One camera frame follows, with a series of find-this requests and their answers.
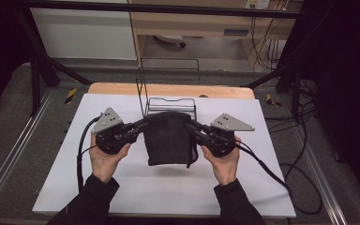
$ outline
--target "yellow and black tape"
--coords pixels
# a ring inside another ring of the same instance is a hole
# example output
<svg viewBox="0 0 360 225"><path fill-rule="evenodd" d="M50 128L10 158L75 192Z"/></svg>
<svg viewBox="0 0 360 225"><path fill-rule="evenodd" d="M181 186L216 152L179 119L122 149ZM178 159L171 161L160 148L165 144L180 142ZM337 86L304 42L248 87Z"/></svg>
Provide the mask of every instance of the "yellow and black tape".
<svg viewBox="0 0 360 225"><path fill-rule="evenodd" d="M282 104L280 102L277 102L277 101L273 101L271 99L271 95L270 94L267 94L267 104L269 105L275 105L277 107L282 107Z"/></svg>
<svg viewBox="0 0 360 225"><path fill-rule="evenodd" d="M66 101L64 102L64 104L69 105L71 103L72 98L74 98L75 93L77 92L77 88L71 88L71 90L69 90Z"/></svg>

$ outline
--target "black pouch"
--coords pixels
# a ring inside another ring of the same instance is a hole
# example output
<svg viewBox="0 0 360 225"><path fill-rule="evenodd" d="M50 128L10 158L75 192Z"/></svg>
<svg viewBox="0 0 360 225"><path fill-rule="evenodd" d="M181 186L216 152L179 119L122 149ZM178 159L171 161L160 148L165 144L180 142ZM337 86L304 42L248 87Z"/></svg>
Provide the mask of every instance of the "black pouch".
<svg viewBox="0 0 360 225"><path fill-rule="evenodd" d="M144 131L148 165L187 164L198 159L197 142L187 130L191 116L182 112L161 112L144 118L149 122Z"/></svg>

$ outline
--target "wall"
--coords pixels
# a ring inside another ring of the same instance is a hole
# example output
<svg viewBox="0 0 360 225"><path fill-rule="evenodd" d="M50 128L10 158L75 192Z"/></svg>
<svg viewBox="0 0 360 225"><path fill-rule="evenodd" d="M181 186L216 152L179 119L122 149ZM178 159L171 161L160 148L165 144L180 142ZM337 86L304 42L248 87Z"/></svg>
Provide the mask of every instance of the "wall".
<svg viewBox="0 0 360 225"><path fill-rule="evenodd" d="M87 0L126 3L126 0ZM127 59L136 53L127 12L32 8L45 48L55 58Z"/></svg>

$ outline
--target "black sleeve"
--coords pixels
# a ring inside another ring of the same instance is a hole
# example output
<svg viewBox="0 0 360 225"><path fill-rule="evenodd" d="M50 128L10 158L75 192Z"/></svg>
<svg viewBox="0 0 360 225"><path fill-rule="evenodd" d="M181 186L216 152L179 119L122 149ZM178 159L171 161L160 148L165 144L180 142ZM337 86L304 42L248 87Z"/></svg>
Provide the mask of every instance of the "black sleeve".
<svg viewBox="0 0 360 225"><path fill-rule="evenodd" d="M265 224L262 216L249 202L238 179L226 186L216 186L215 193L221 208L221 225Z"/></svg>
<svg viewBox="0 0 360 225"><path fill-rule="evenodd" d="M81 193L54 216L48 225L104 224L110 209L110 201L118 189L119 185L114 179L104 184L93 174L90 175Z"/></svg>

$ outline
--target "metal bracket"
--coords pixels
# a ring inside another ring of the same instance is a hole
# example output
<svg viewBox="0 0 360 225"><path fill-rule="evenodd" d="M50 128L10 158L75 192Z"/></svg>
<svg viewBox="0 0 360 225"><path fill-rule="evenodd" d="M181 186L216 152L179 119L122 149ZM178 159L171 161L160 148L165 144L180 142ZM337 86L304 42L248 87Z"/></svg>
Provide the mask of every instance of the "metal bracket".
<svg viewBox="0 0 360 225"><path fill-rule="evenodd" d="M123 124L122 118L113 110L113 108L109 107L104 114L101 115L95 127L93 127L92 133L99 133L100 131L115 127L119 124Z"/></svg>
<svg viewBox="0 0 360 225"><path fill-rule="evenodd" d="M229 115L223 113L216 120L211 123L211 126L214 128L219 128L225 131L254 131L255 127Z"/></svg>

